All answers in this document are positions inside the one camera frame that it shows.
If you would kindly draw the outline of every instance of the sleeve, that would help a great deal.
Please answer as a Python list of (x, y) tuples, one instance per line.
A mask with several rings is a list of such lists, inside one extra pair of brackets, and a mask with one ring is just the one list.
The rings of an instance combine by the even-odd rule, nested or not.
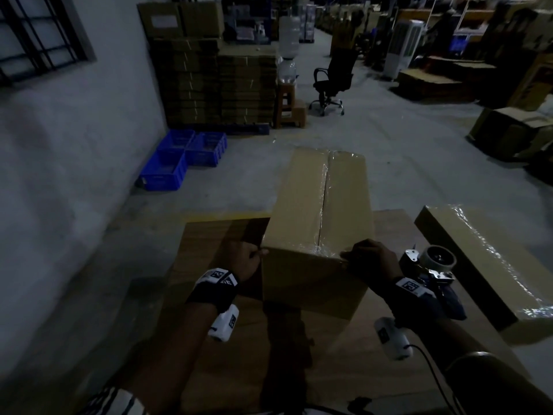
[(148, 412), (128, 391), (106, 387), (91, 397), (76, 415), (148, 415)]

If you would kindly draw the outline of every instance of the hand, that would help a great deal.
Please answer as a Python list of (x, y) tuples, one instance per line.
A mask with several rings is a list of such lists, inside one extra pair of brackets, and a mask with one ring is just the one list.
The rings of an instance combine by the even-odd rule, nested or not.
[(255, 244), (228, 242), (223, 247), (217, 265), (231, 271), (240, 282), (244, 282), (257, 271), (261, 257), (267, 253), (267, 249), (259, 249)]
[(374, 240), (356, 243), (351, 252), (342, 252), (341, 257), (348, 261), (349, 272), (365, 281), (381, 297), (384, 288), (404, 276), (395, 253)]

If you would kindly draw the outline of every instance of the white wall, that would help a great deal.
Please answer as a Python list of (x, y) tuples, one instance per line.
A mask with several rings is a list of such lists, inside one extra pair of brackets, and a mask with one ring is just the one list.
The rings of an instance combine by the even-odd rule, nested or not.
[(97, 61), (0, 90), (0, 378), (164, 133), (143, 1), (73, 0)]

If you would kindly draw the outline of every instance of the air cooler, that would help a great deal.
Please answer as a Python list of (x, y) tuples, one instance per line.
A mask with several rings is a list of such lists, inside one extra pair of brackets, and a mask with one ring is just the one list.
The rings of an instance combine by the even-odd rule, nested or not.
[(400, 20), (395, 24), (384, 63), (384, 76), (392, 80), (409, 68), (425, 24), (420, 20)]

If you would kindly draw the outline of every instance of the concrete floor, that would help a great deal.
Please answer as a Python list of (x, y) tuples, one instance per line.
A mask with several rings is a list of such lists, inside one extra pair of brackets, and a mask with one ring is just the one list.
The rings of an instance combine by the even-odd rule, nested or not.
[[(330, 40), (316, 31), (315, 43), (300, 48), (297, 97), (306, 102), (317, 98), (312, 72), (328, 65)], [(391, 85), (358, 62), (352, 88), (340, 93), (345, 116), (311, 111), (305, 129), (232, 138), (219, 166), (189, 169), (179, 191), (133, 192), (5, 385), (4, 396), (19, 402), (13, 408), (31, 407), (24, 402), (37, 393), (48, 394), (51, 402), (60, 385), (76, 399), (99, 387), (131, 344), (151, 331), (160, 297), (152, 285), (159, 285), (155, 278), (172, 263), (185, 218), (270, 211), (296, 146), (363, 154), (375, 210), (403, 208), (412, 218), (424, 205), (461, 203), (486, 210), (553, 271), (552, 188), (522, 166), (490, 159), (467, 142), (478, 105), (417, 104), (392, 93)], [(515, 350), (551, 397), (552, 351), (553, 340)], [(33, 386), (21, 388), (29, 378)], [(39, 407), (32, 407), (38, 413)]]

